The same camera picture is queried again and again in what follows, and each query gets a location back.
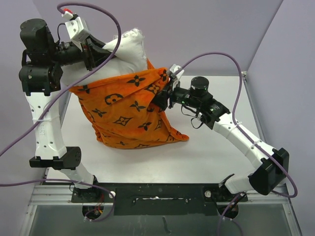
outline orange cloth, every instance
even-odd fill
[[[189,137],[172,128],[164,111],[151,103],[167,84],[166,68],[107,78],[70,89],[92,123],[97,140],[113,148],[158,146]]]

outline gray floor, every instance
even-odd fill
[[[240,205],[236,221],[244,236],[291,236],[282,204]],[[81,206],[38,206],[30,236],[215,236],[218,217],[201,214],[112,216],[100,223],[83,221]],[[233,222],[224,222],[220,236],[240,236]]]

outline table surface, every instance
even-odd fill
[[[189,88],[194,76],[183,76],[181,87]],[[207,77],[214,98],[233,108],[239,78]],[[167,144],[140,150],[121,150],[96,140],[91,123],[84,116],[78,98],[71,95],[64,117],[62,134],[66,146],[79,146],[82,163],[99,182],[138,183],[219,183],[231,173],[253,170],[249,160],[228,140],[207,126],[194,129],[181,106],[166,110],[171,125],[189,135],[188,142]],[[244,87],[236,118],[253,134],[258,130]],[[52,168],[47,178],[66,178]]]

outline white cloth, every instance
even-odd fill
[[[143,39],[144,36],[138,29],[132,29],[124,33],[119,48],[115,53],[116,58],[111,59],[99,71],[77,85],[87,85],[97,80],[146,70],[148,65],[147,57],[144,52]],[[106,43],[103,48],[112,52],[116,43],[117,36],[114,40]],[[69,85],[87,73],[88,70],[84,62],[64,66],[61,82],[65,85]]]

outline white table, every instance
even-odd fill
[[[181,87],[189,88],[194,76],[183,76]],[[232,110],[238,77],[207,77],[209,92]],[[78,98],[72,95],[64,117],[62,134],[66,146],[79,146],[82,163],[99,182],[138,183],[219,183],[231,173],[253,170],[249,160],[228,140],[207,126],[192,128],[190,117],[176,104],[166,110],[171,125],[190,136],[188,142],[141,150],[120,150],[96,140],[91,123],[84,116]],[[249,99],[244,87],[236,118],[258,136]],[[48,178],[67,178],[50,168]]]

